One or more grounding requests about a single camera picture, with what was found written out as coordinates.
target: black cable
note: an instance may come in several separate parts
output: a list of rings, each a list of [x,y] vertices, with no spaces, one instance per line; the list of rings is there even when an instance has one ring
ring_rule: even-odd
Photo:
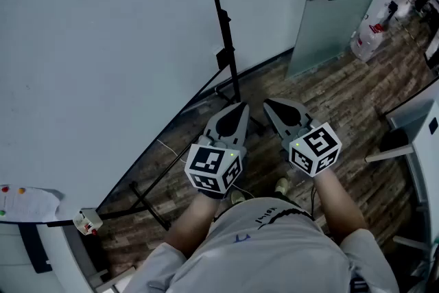
[[[311,216],[314,217],[314,198],[316,197],[317,189],[313,186],[311,188]]]

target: white t-shirt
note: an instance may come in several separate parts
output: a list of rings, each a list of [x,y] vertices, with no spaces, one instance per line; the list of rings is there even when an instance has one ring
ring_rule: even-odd
[[[345,293],[356,275],[373,293],[399,291],[369,231],[355,231],[339,247],[304,210],[257,198],[225,212],[188,260],[161,244],[124,293]]]

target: floor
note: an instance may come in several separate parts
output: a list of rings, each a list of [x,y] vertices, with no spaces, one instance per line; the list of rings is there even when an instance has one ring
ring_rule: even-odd
[[[268,122],[262,102],[267,97],[298,100],[312,116],[330,123],[343,143],[333,169],[360,206],[370,230],[387,254],[395,250],[392,236],[402,231],[412,218],[414,190],[403,158],[367,164],[364,157],[378,150],[382,136],[389,130],[383,114],[433,79],[423,58],[428,35],[427,25],[409,13],[404,19],[391,21],[386,39],[367,63],[347,52],[293,80],[286,80],[290,57],[284,57],[240,79],[242,100],[249,103],[252,116],[265,125]],[[230,87],[224,92],[232,95]],[[170,126],[161,141],[181,151],[223,105],[224,100],[210,96]],[[246,147],[247,170],[237,184],[255,196],[265,196],[270,195],[279,178],[286,176],[291,185],[290,199],[310,211],[311,180],[282,160],[280,141],[272,130],[266,128],[258,135],[250,123]],[[136,200],[128,184],[135,180],[139,189],[145,190],[173,159],[170,150],[154,143],[101,212],[127,209]],[[147,198],[169,221],[184,211],[195,193],[183,168],[184,163],[178,162]],[[325,231],[327,226],[318,196],[314,216]],[[165,231],[148,212],[141,212],[106,221],[98,233],[110,270],[117,274],[132,265],[140,265],[162,242]]]

